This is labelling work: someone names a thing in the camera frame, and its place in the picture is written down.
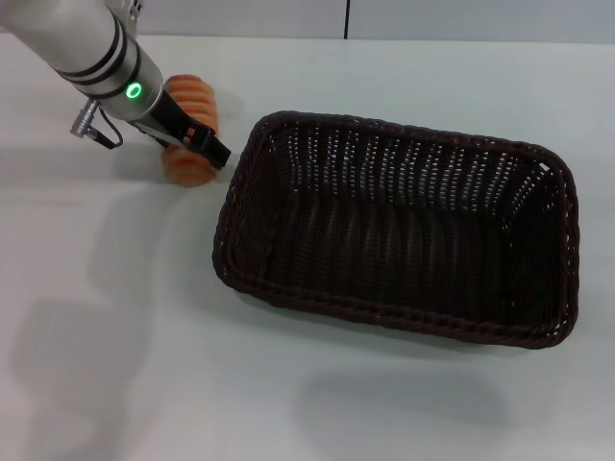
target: robotic arm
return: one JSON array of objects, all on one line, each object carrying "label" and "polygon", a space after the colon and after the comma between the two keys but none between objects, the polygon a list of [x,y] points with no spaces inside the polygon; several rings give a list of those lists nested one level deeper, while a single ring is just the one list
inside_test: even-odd
[{"label": "robotic arm", "polygon": [[73,134],[115,147],[91,127],[100,108],[163,146],[183,146],[222,168],[230,151],[168,95],[136,42],[141,10],[141,0],[0,0],[0,25],[88,98]]}]

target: stacked orange rings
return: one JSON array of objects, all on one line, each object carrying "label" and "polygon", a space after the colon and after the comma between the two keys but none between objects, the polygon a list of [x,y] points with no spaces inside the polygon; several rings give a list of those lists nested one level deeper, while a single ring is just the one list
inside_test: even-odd
[{"label": "stacked orange rings", "polygon": [[[218,132],[218,114],[211,86],[194,75],[176,75],[166,84],[166,91],[185,112]],[[164,176],[178,185],[193,187],[214,180],[215,169],[198,154],[178,146],[162,151]]]}]

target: gray wall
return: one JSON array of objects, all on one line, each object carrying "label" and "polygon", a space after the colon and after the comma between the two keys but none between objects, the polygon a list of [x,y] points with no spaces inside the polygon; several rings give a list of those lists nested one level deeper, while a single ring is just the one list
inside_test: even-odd
[{"label": "gray wall", "polygon": [[346,0],[143,0],[143,5],[144,34],[344,36]]},{"label": "gray wall", "polygon": [[[140,31],[342,38],[346,0],[144,0]],[[615,42],[615,0],[352,0],[349,38]]]},{"label": "gray wall", "polygon": [[615,0],[352,0],[350,38],[615,42]]}]

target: brown wicker basket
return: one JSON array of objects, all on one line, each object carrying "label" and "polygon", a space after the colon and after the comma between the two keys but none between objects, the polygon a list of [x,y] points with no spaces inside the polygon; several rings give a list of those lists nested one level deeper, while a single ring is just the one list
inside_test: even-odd
[{"label": "brown wicker basket", "polygon": [[578,240],[572,174],[540,146],[279,112],[250,136],[213,265],[279,307],[541,349],[577,319]]}]

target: white table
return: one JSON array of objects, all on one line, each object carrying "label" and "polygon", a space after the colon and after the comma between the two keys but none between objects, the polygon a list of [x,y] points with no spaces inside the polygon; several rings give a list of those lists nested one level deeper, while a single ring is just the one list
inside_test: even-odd
[{"label": "white table", "polygon": [[144,36],[217,91],[236,164],[279,109],[543,144],[575,174],[580,315],[541,352],[291,314],[215,276],[219,183],[160,179],[0,36],[0,460],[612,461],[615,46]]}]

